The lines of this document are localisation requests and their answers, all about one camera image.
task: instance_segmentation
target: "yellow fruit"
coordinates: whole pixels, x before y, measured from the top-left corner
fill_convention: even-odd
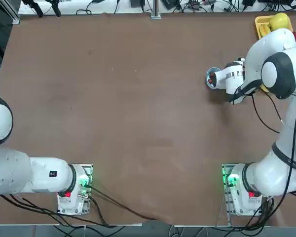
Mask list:
[[[289,25],[289,17],[283,12],[275,14],[268,24],[271,31],[275,31],[279,28],[288,28]]]
[[[260,35],[263,37],[263,36],[266,36],[268,33],[270,33],[271,30],[267,26],[267,24],[262,24],[259,26],[259,32],[260,32]]]

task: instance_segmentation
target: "robot end effector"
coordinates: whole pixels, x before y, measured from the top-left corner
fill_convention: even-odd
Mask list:
[[[277,98],[288,98],[296,89],[294,35],[287,29],[271,32],[250,48],[245,59],[210,73],[207,84],[212,89],[225,89],[232,104],[240,103],[261,84]]]

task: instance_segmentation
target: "table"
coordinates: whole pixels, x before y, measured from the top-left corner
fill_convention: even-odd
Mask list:
[[[246,55],[257,40],[256,15],[24,17],[13,26],[0,74],[0,96],[15,119],[4,145],[29,156],[92,163],[93,185],[144,215],[215,225],[222,164],[259,161],[276,139],[250,98],[232,106],[224,91],[204,82],[208,68]],[[290,18],[296,30],[296,15]],[[284,116],[287,102],[275,101]],[[269,99],[257,94],[256,104],[279,129]],[[57,205],[55,194],[26,197],[41,207]],[[98,203],[108,223],[143,221],[101,198]],[[95,208],[84,217],[99,220]],[[54,221],[0,198],[0,224]],[[288,195],[268,224],[296,226],[296,197]],[[224,205],[219,225],[227,225]]]

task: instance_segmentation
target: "metal bracket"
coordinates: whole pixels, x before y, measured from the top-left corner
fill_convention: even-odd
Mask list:
[[[159,19],[161,19],[161,14],[158,13],[157,16],[154,16],[153,13],[151,13],[150,18],[151,18],[152,20],[159,20]]]

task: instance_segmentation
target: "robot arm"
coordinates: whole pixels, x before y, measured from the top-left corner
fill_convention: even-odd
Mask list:
[[[13,115],[0,98],[0,144],[10,136]],[[58,158],[34,158],[25,153],[0,147],[0,195],[16,193],[57,193],[58,211],[68,215],[89,212],[91,173],[78,164]]]
[[[238,59],[219,72],[211,73],[211,88],[226,89],[230,103],[240,103],[244,97],[262,84],[261,69],[271,55],[296,46],[295,37],[287,29],[278,29],[257,41],[246,59]]]
[[[226,89],[229,101],[239,103],[262,83],[278,99],[290,97],[279,137],[264,159],[233,167],[228,184],[236,215],[253,215],[261,197],[282,195],[291,165],[293,131],[296,119],[296,42],[287,29],[278,29],[257,41],[245,60],[245,79],[223,71],[211,75]],[[287,192],[296,191],[296,149]]]

